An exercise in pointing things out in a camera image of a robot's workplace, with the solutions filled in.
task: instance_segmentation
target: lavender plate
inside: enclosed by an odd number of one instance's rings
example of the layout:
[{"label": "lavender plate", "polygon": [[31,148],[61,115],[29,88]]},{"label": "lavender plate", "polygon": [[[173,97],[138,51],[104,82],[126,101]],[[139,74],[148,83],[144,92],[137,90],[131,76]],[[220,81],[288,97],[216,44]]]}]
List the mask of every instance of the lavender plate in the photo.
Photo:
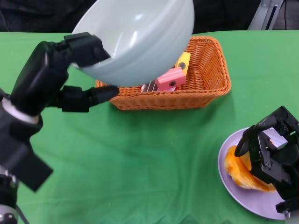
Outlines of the lavender plate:
[{"label": "lavender plate", "polygon": [[[228,175],[224,169],[224,159],[228,149],[231,146],[236,146],[238,144],[246,129],[247,128],[244,128],[230,135],[220,148],[218,155],[218,170],[221,180],[231,196],[244,208],[265,218],[285,220],[285,216],[277,213],[275,208],[276,204],[283,201],[277,192],[264,193],[253,189],[243,189],[235,184],[231,176]],[[285,138],[281,137],[274,129],[268,129],[264,132],[271,138],[272,142],[277,147],[286,142]]]}]

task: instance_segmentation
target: wicker basket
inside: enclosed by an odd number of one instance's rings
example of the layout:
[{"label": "wicker basket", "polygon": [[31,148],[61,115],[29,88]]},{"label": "wicker basket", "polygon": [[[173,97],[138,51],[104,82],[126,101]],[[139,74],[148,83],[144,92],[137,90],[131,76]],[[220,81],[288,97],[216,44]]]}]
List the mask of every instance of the wicker basket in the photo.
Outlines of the wicker basket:
[{"label": "wicker basket", "polygon": [[[194,36],[186,49],[191,53],[187,82],[177,91],[140,92],[140,86],[120,88],[111,99],[120,110],[173,110],[207,106],[227,94],[231,81],[219,42],[209,36]],[[96,85],[104,86],[97,81]]]}]

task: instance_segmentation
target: green tablecloth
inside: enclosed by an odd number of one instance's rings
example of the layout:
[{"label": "green tablecloth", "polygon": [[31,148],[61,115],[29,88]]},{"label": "green tablecloth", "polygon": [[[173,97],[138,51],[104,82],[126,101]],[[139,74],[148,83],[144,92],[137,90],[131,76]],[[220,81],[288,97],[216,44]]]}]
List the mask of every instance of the green tablecloth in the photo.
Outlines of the green tablecloth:
[{"label": "green tablecloth", "polygon": [[[224,140],[286,106],[299,118],[299,32],[216,32],[232,91],[205,109],[88,114],[43,112],[32,145],[55,172],[34,194],[20,186],[32,224],[272,224],[226,191],[217,169]],[[0,86],[10,92],[40,41],[63,34],[0,34]],[[94,80],[71,68],[68,84]]]}]

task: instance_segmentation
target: yellow block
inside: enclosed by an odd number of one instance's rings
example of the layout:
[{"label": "yellow block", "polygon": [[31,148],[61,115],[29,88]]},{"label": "yellow block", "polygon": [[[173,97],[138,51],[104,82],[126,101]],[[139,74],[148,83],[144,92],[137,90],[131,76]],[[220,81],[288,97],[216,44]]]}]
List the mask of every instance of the yellow block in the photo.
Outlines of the yellow block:
[{"label": "yellow block", "polygon": [[175,64],[175,68],[181,67],[185,76],[187,75],[189,62],[190,62],[191,54],[188,52],[184,52],[181,57],[179,57],[177,63]]}]

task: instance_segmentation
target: black cable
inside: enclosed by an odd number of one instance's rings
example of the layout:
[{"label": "black cable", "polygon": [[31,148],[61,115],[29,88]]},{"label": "black cable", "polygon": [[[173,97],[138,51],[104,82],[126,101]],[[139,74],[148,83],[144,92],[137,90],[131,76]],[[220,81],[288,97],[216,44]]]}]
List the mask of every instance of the black cable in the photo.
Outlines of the black cable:
[{"label": "black cable", "polygon": [[285,30],[286,30],[286,0],[284,0],[284,4],[285,4],[285,14],[284,14],[284,18],[285,18]]},{"label": "black cable", "polygon": [[24,213],[22,212],[22,210],[20,209],[20,207],[18,205],[15,206],[15,210],[17,211],[17,213],[19,214],[19,217],[21,218],[21,220],[23,221],[24,224],[29,224],[28,220],[26,219]]},{"label": "black cable", "polygon": [[6,19],[5,19],[4,15],[3,15],[1,9],[0,9],[0,16],[1,16],[2,20],[3,20],[3,24],[4,24],[4,26],[5,26],[5,29],[7,30],[7,32],[10,32],[10,31],[9,31],[9,28],[8,28],[8,26],[7,26],[7,23],[6,23]]}]

